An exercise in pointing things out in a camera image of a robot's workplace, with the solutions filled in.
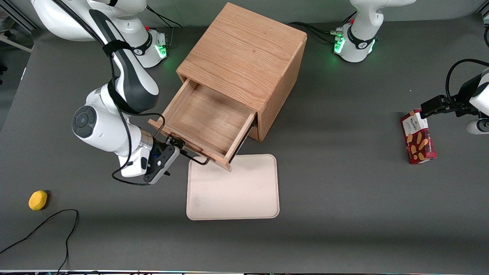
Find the red box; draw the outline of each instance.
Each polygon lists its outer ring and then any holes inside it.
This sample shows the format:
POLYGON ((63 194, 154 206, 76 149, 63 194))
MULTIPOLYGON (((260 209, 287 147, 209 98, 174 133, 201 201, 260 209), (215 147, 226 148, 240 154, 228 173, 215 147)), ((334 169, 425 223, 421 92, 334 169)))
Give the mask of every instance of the red box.
POLYGON ((412 110, 400 120, 410 164, 421 164, 436 159, 428 122, 426 118, 421 118, 420 112, 421 109, 412 110))

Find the wooden cabinet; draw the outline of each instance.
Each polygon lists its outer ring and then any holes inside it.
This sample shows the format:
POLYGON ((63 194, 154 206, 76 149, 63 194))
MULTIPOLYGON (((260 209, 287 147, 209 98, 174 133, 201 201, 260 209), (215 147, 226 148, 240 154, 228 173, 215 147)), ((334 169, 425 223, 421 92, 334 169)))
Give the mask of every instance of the wooden cabinet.
MULTIPOLYGON (((306 39, 227 3, 177 69, 183 85, 163 113, 163 133, 230 171, 248 132, 259 141, 267 135, 297 80, 306 39)), ((158 129, 162 120, 149 123, 158 129)))

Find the floor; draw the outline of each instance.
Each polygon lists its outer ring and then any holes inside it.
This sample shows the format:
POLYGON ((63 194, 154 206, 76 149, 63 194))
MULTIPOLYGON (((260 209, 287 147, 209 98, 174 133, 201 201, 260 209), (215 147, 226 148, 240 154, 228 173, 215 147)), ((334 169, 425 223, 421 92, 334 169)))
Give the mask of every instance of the floor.
MULTIPOLYGON (((26 47, 32 48, 30 34, 15 27, 12 30, 13 40, 26 47)), ((15 93, 29 60, 30 53, 0 42, 0 64, 8 67, 8 70, 0 75, 3 83, 0 85, 0 131, 7 119, 8 111, 14 101, 15 93)))

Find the black strap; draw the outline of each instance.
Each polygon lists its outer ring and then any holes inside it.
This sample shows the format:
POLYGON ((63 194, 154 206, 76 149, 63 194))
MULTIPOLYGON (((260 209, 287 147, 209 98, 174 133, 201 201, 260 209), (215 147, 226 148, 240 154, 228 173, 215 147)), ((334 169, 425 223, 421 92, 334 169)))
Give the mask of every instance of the black strap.
POLYGON ((112 80, 107 83, 107 89, 109 90, 109 95, 111 96, 114 103, 124 112, 130 114, 139 114, 140 112, 135 111, 131 108, 127 102, 121 97, 121 95, 115 90, 112 80))
POLYGON ((350 41, 355 44, 355 47, 357 49, 365 49, 372 41, 374 40, 375 37, 370 38, 369 40, 361 40, 360 38, 355 37, 352 33, 352 26, 348 28, 347 31, 348 38, 350 41))
POLYGON ((117 50, 120 50, 120 49, 132 50, 133 48, 131 48, 129 43, 127 43, 126 41, 121 41, 121 40, 112 40, 102 47, 102 50, 104 50, 104 53, 109 57, 112 55, 113 52, 116 52, 117 50))

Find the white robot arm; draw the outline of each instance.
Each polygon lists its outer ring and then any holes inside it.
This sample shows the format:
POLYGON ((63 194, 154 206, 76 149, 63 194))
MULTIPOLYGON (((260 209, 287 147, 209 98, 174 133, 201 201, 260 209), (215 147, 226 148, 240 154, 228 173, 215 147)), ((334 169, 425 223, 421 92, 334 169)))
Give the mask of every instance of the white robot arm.
POLYGON ((421 117, 427 118, 436 114, 455 112, 457 117, 476 115, 478 119, 467 123, 467 132, 474 135, 489 134, 489 68, 465 82, 456 95, 448 90, 450 75, 453 69, 463 62, 474 62, 489 66, 489 63, 475 59, 462 59, 448 71, 446 95, 438 95, 421 104, 421 117))
POLYGON ((350 0, 356 9, 353 24, 346 23, 336 28, 342 33, 334 52, 348 62, 360 62, 372 52, 375 35, 384 22, 381 8, 410 5, 416 0, 350 0))
MULTIPOLYGON (((118 155, 122 176, 145 175, 146 183, 135 185, 153 184, 168 174, 167 169, 178 156, 179 148, 157 141, 130 124, 129 115, 123 114, 139 114, 153 108, 158 100, 156 82, 135 56, 134 46, 126 40, 137 41, 133 37, 140 35, 126 33, 124 36, 107 16, 107 11, 113 16, 130 16, 141 11, 146 1, 111 0, 114 6, 109 8, 103 2, 92 0, 31 1, 49 30, 71 40, 97 40, 120 70, 118 78, 92 91, 85 105, 76 111, 72 122, 74 134, 96 148, 118 155)), ((155 58, 149 51, 140 57, 155 58)))

